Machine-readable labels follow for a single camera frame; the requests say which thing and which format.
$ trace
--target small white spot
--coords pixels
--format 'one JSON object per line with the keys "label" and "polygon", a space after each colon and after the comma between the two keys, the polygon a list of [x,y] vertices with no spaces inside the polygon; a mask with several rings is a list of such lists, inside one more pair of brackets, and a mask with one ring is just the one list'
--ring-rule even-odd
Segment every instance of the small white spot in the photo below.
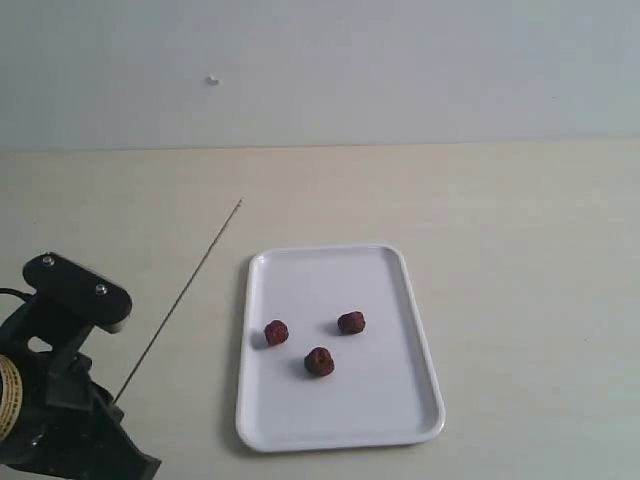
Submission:
{"label": "small white spot", "polygon": [[214,77],[213,75],[209,75],[206,80],[209,85],[212,85],[212,86],[220,85],[220,80]]}

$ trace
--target tray rim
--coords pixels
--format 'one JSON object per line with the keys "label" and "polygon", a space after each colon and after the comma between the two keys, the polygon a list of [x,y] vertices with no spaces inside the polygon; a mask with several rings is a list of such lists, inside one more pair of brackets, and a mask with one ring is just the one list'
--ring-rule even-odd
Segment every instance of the tray rim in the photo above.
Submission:
{"label": "tray rim", "polygon": [[[402,272],[402,277],[405,282],[406,290],[409,295],[409,303],[411,307],[411,313],[416,323],[418,331],[418,337],[420,341],[420,347],[425,359],[429,378],[431,379],[431,385],[433,387],[433,394],[436,403],[437,418],[436,421],[429,430],[420,433],[410,433],[405,435],[389,436],[385,439],[359,439],[357,436],[341,439],[341,440],[309,440],[309,441],[296,441],[296,442],[263,442],[257,438],[254,438],[248,433],[242,425],[243,409],[241,407],[245,393],[245,370],[246,370],[246,349],[249,344],[249,328],[247,323],[247,312],[252,303],[252,292],[254,291],[254,283],[256,281],[256,270],[258,262],[261,258],[267,255],[273,255],[278,253],[300,253],[305,251],[318,251],[318,250],[361,250],[361,249],[380,249],[386,250],[394,255],[399,264]],[[416,443],[424,443],[429,440],[433,440],[443,430],[446,420],[446,412],[444,406],[444,400],[442,398],[442,392],[440,391],[440,384],[436,376],[435,367],[433,365],[433,359],[431,357],[431,351],[427,342],[427,337],[422,325],[422,319],[418,310],[418,305],[413,292],[413,285],[409,278],[409,271],[404,255],[397,248],[383,243],[357,243],[357,244],[335,244],[335,245],[317,245],[317,246],[304,246],[304,247],[276,247],[264,250],[257,253],[251,258],[249,262],[249,272],[247,275],[247,291],[245,295],[245,306],[243,315],[242,326],[242,338],[240,346],[240,367],[238,374],[238,395],[236,400],[236,418],[235,426],[236,432],[240,437],[240,440],[252,450],[261,453],[275,453],[275,452],[295,452],[305,450],[334,450],[341,448],[359,448],[359,447],[382,447],[391,445],[411,445]]]}

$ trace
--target white wall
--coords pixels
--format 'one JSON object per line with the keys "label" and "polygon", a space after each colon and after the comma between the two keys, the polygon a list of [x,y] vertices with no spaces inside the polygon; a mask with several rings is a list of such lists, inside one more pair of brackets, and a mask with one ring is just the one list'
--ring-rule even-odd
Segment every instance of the white wall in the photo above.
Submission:
{"label": "white wall", "polygon": [[0,69],[3,150],[638,135],[640,2],[0,0]]}

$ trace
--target wire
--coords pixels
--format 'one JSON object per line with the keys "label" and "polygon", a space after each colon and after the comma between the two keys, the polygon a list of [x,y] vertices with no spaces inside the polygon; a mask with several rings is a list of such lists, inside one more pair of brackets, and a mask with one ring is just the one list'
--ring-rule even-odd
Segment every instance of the wire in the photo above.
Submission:
{"label": "wire", "polygon": [[21,292],[15,288],[0,288],[0,295],[12,295],[18,297],[23,302],[28,302],[33,297],[30,293]]}

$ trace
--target beige table surface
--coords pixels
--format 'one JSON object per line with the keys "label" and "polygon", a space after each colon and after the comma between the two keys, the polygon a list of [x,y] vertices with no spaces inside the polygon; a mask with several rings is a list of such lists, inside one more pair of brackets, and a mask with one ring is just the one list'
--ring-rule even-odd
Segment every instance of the beige table surface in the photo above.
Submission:
{"label": "beige table surface", "polygon": [[[120,400],[159,480],[640,478],[640,141],[0,162],[3,285],[53,249],[132,293],[125,331],[85,348],[115,390],[244,198]],[[406,257],[445,429],[413,447],[253,454],[234,431],[247,261],[352,242]]]}

